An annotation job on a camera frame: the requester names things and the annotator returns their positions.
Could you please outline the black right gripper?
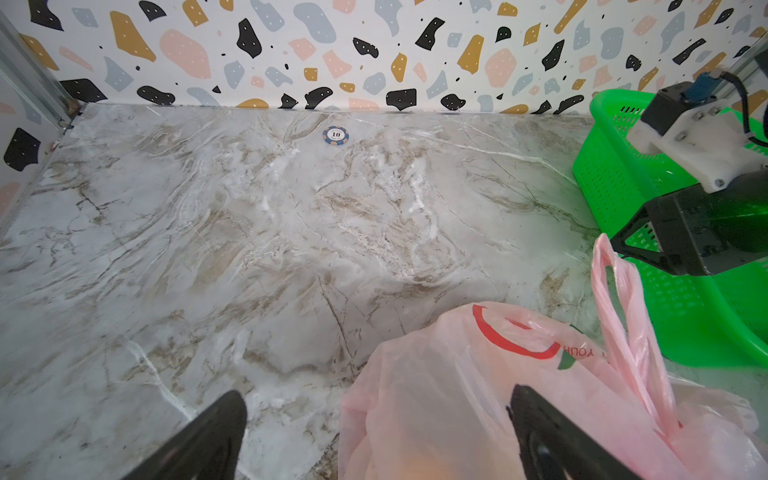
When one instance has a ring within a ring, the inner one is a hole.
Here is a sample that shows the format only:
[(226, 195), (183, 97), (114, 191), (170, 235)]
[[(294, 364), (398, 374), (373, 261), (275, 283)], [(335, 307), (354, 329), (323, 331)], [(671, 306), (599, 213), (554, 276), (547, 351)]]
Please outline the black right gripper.
[(611, 238), (613, 250), (674, 276), (713, 276), (767, 256), (767, 172), (725, 189), (699, 184), (646, 202)]

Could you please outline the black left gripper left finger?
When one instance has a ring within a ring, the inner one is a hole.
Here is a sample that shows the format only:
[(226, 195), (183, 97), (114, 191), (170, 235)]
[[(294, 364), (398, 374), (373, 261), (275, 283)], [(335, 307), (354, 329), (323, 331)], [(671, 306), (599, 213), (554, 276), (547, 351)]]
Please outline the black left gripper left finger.
[(126, 477), (232, 480), (246, 422), (244, 398), (238, 391), (230, 390)]

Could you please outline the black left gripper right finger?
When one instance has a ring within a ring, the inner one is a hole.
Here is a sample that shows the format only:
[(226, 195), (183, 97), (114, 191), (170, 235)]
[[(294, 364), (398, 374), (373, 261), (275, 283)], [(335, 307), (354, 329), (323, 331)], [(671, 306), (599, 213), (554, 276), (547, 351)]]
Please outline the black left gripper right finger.
[(507, 406), (528, 479), (636, 479), (535, 389), (516, 385)]

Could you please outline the pink plastic bag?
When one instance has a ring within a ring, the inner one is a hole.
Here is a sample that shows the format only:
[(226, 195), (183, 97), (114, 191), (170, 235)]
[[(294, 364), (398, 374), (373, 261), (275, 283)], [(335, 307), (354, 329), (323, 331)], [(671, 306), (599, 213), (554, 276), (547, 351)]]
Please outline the pink plastic bag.
[(751, 405), (666, 369), (637, 268), (593, 248), (603, 334), (497, 302), (380, 344), (344, 395), (343, 479), (520, 479), (513, 392), (529, 387), (643, 479), (763, 479)]

